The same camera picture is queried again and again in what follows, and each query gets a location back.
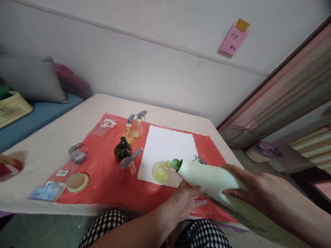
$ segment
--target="brown glass bottle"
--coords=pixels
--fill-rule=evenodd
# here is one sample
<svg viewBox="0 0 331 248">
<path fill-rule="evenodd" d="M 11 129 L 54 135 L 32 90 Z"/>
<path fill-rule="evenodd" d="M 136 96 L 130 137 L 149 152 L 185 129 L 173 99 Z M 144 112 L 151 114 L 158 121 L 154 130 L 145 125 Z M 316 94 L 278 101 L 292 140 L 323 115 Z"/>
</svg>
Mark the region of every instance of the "brown glass bottle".
<svg viewBox="0 0 331 248">
<path fill-rule="evenodd" d="M 121 162 L 124 158 L 130 157 L 132 155 L 132 147 L 127 142 L 125 137 L 121 137 L 121 142 L 115 147 L 114 154 L 118 163 Z"/>
</svg>

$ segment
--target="gray pillow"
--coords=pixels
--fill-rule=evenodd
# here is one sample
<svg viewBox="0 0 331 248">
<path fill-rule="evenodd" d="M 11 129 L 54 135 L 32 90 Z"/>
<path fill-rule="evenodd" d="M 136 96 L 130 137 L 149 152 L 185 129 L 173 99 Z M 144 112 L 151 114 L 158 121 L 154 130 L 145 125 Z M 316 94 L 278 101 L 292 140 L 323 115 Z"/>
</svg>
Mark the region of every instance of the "gray pillow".
<svg viewBox="0 0 331 248">
<path fill-rule="evenodd" d="M 27 101 L 68 103 L 50 56 L 0 55 L 0 76 Z"/>
</svg>

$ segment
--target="green bottle cap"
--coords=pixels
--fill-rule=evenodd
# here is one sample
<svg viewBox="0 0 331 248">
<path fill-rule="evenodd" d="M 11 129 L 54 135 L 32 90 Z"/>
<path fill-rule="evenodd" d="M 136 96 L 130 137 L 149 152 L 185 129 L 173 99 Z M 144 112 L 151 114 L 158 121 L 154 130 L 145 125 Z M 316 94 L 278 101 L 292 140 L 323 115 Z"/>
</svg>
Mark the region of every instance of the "green bottle cap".
<svg viewBox="0 0 331 248">
<path fill-rule="evenodd" d="M 171 162 L 171 167 L 176 169 L 176 172 L 179 171 L 180 167 L 182 166 L 183 160 L 179 161 L 178 159 L 174 159 Z"/>
</svg>

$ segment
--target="yellow jar lid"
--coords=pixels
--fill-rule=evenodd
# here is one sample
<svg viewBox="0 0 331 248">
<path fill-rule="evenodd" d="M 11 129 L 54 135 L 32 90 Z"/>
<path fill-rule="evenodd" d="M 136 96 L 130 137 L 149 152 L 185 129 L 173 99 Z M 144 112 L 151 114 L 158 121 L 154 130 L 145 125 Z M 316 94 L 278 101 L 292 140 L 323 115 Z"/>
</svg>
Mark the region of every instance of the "yellow jar lid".
<svg viewBox="0 0 331 248">
<path fill-rule="evenodd" d="M 67 189 L 71 193 L 79 193 L 89 184 L 89 176 L 85 173 L 74 173 L 67 180 Z"/>
</svg>

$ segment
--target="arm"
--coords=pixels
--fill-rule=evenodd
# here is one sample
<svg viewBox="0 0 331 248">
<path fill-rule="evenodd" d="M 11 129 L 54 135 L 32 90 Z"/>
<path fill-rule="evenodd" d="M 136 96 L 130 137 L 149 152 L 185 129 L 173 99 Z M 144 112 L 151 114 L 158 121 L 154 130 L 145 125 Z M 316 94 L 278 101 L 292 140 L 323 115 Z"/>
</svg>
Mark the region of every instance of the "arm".
<svg viewBox="0 0 331 248">
<path fill-rule="evenodd" d="M 331 247 L 331 215 L 316 206 L 285 179 L 252 173 L 237 166 L 223 168 L 245 183 L 248 192 L 228 189 L 223 194 L 241 199 L 312 247 Z"/>
<path fill-rule="evenodd" d="M 202 193 L 201 187 L 190 187 L 183 181 L 168 201 L 153 212 L 106 233 L 92 248 L 160 247 L 179 222 L 187 219 L 196 207 L 207 203 L 196 200 Z"/>
</svg>

